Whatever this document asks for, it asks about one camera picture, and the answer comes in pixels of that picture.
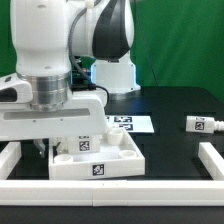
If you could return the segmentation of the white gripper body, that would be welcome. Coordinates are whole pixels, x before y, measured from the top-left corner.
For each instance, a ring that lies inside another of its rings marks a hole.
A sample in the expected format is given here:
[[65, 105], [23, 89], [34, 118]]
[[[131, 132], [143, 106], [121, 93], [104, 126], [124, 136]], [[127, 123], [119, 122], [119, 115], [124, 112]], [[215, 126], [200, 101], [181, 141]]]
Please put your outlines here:
[[107, 130], [104, 91], [68, 91], [68, 96], [60, 106], [33, 109], [27, 81], [16, 74], [0, 78], [0, 141], [101, 135]]

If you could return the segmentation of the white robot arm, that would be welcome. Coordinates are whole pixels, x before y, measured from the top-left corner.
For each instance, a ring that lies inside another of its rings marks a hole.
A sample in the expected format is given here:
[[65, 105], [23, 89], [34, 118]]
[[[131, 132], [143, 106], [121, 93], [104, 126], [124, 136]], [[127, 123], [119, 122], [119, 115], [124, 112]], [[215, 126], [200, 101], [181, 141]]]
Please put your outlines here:
[[77, 56], [114, 61], [134, 39], [130, 0], [10, 0], [16, 72], [0, 78], [0, 142], [102, 135], [109, 93], [73, 92]]

